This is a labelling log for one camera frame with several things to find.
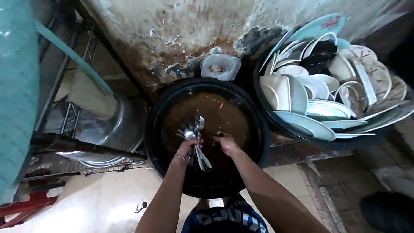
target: person's right hand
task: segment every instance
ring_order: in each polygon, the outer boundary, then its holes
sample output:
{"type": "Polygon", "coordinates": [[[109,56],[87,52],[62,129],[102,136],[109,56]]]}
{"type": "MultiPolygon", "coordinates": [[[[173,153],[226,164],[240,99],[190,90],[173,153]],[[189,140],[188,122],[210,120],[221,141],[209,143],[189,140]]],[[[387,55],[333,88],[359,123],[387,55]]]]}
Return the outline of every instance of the person's right hand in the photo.
{"type": "Polygon", "coordinates": [[[227,156],[232,157],[243,152],[230,134],[221,131],[217,132],[217,134],[218,136],[215,136],[214,140],[220,143],[221,149],[227,156]]]}

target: plastic bag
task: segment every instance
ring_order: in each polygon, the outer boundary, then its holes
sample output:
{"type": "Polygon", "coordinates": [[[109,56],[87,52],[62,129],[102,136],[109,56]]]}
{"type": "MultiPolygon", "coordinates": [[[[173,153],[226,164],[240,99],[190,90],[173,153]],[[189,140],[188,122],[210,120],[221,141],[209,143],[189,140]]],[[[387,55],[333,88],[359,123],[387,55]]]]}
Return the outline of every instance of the plastic bag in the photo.
{"type": "Polygon", "coordinates": [[[241,67],[240,59],[227,54],[211,54],[201,64],[201,76],[221,81],[233,81],[241,67]]]}

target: black bucket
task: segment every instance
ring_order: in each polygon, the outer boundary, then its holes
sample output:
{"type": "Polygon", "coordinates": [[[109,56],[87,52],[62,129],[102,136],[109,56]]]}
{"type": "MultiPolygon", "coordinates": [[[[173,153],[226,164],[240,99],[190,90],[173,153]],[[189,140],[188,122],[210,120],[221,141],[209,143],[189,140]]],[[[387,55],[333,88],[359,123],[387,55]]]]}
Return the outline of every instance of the black bucket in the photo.
{"type": "MultiPolygon", "coordinates": [[[[236,104],[246,117],[249,127],[250,136],[245,152],[255,163],[262,167],[270,148],[269,127],[252,98],[232,82],[223,82],[214,78],[189,78],[168,88],[159,97],[148,114],[145,147],[157,173],[163,178],[171,162],[171,159],[165,156],[165,153],[168,152],[160,145],[161,131],[166,114],[170,108],[183,98],[198,92],[215,93],[236,104]]],[[[183,186],[184,194],[198,198],[214,199],[231,196],[245,188],[239,174],[233,180],[221,184],[203,180],[208,179],[208,176],[200,173],[199,175],[202,177],[198,179],[198,182],[194,182],[194,179],[190,179],[186,175],[183,186]]]]}
{"type": "Polygon", "coordinates": [[[393,126],[387,126],[382,129],[378,129],[372,131],[372,133],[376,133],[376,135],[369,135],[369,136],[360,136],[355,138],[343,139],[338,138],[333,141],[325,141],[318,138],[311,137],[307,134],[303,134],[301,131],[298,131],[294,127],[292,127],[289,123],[282,120],[279,116],[277,116],[274,112],[272,107],[270,106],[269,102],[267,101],[265,95],[263,94],[262,88],[260,87],[259,77],[263,75],[266,66],[263,67],[262,71],[259,72],[260,67],[262,66],[263,62],[265,61],[266,56],[269,54],[271,48],[264,52],[258,61],[253,70],[253,87],[254,92],[256,93],[256,100],[258,103],[258,107],[263,111],[264,115],[270,122],[270,127],[276,127],[279,129],[285,137],[289,138],[298,138],[317,146],[327,147],[331,149],[343,149],[343,150],[351,150],[351,149],[358,149],[358,148],[365,148],[369,145],[375,144],[380,139],[385,137],[385,135],[393,128],[393,126]]]}

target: person's left hand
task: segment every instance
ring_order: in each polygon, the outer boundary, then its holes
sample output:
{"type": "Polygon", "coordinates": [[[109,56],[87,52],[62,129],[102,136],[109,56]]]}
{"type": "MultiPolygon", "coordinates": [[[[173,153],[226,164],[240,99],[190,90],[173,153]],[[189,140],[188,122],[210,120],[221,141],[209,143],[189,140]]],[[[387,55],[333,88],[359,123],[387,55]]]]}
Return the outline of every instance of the person's left hand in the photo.
{"type": "Polygon", "coordinates": [[[183,141],[180,145],[180,148],[178,148],[177,150],[177,154],[183,156],[184,158],[189,158],[189,154],[188,151],[190,150],[190,146],[191,145],[195,145],[195,144],[202,144],[204,140],[202,139],[190,139],[190,140],[186,140],[183,141]]]}

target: stack of dishes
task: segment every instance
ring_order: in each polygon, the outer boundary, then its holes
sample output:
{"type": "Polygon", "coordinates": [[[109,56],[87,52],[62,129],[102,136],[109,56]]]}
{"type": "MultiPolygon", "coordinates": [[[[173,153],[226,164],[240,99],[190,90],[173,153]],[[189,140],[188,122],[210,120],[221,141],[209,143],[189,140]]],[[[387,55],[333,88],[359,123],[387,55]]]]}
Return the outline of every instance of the stack of dishes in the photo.
{"type": "Polygon", "coordinates": [[[405,82],[371,49],[337,38],[341,21],[312,36],[313,23],[287,32],[261,65],[260,86],[275,115],[304,135],[333,141],[375,135],[414,112],[405,82]]]}

